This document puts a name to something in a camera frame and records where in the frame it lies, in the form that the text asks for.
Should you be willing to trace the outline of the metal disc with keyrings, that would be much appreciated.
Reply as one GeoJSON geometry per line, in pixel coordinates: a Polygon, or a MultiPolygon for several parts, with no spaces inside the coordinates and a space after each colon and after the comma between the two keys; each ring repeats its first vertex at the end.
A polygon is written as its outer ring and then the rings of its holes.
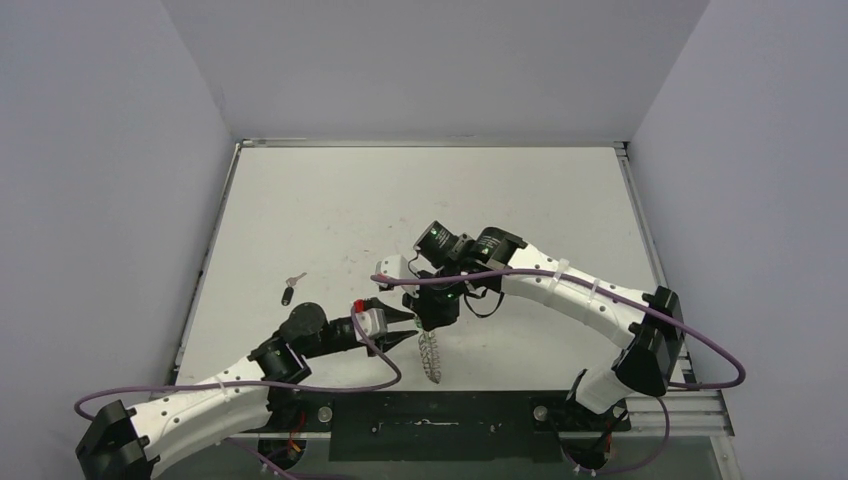
{"type": "Polygon", "coordinates": [[[417,343],[424,374],[433,384],[440,384],[442,380],[442,371],[436,332],[425,330],[423,328],[423,323],[418,317],[416,317],[414,321],[415,326],[418,329],[417,343]]]}

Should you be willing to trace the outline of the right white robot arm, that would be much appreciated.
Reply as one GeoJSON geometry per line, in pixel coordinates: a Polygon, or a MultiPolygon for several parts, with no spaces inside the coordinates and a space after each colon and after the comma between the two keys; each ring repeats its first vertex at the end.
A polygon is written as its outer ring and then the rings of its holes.
{"type": "Polygon", "coordinates": [[[672,290],[616,286],[498,227],[471,237],[455,235],[434,221],[413,250],[430,270],[393,255],[380,261],[375,273],[384,279],[384,288],[403,288],[404,306],[427,331],[455,323],[461,300],[494,292],[559,312],[618,347],[611,359],[577,375],[565,402],[565,414],[575,427],[593,427],[633,393],[667,393],[685,338],[679,298],[672,290]]]}

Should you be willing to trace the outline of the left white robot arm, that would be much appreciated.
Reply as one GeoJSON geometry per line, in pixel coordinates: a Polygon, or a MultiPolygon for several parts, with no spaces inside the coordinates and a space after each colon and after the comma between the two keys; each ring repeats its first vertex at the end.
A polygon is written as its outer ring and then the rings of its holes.
{"type": "Polygon", "coordinates": [[[153,479],[180,460],[234,434],[267,425],[282,431],[304,419],[298,397],[311,358],[366,348],[371,356],[414,336],[390,324],[414,319],[372,297],[354,302],[345,317],[328,319],[306,302],[265,341],[198,384],[169,386],[165,396],[99,409],[75,454],[88,479],[153,479]]]}

